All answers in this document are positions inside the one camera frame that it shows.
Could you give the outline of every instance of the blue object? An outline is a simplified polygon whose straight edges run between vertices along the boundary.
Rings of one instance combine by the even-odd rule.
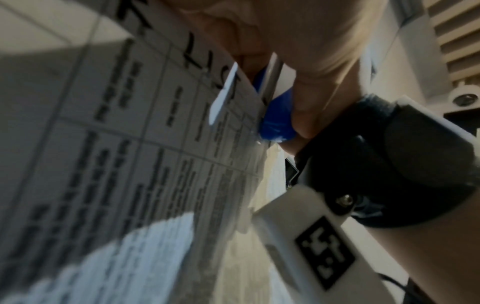
[[[297,133],[292,127],[292,89],[273,99],[260,124],[260,136],[274,142],[293,139]]]

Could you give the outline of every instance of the qr code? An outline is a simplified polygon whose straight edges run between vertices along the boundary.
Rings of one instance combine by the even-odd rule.
[[[295,239],[324,290],[329,290],[355,257],[323,216]]]

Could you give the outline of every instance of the forearm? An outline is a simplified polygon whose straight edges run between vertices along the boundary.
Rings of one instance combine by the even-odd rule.
[[[480,191],[437,219],[368,230],[437,304],[480,303]]]

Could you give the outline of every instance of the skin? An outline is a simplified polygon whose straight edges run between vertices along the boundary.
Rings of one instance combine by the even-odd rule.
[[[252,78],[277,53],[297,71],[295,155],[362,96],[358,59],[386,0],[166,0],[216,38]],[[369,229],[438,304],[480,303],[480,193],[405,228]]]

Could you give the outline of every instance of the white device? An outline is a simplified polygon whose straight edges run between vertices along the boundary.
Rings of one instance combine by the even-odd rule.
[[[395,303],[347,238],[321,193],[296,185],[257,211],[253,225],[292,299],[305,304]]]

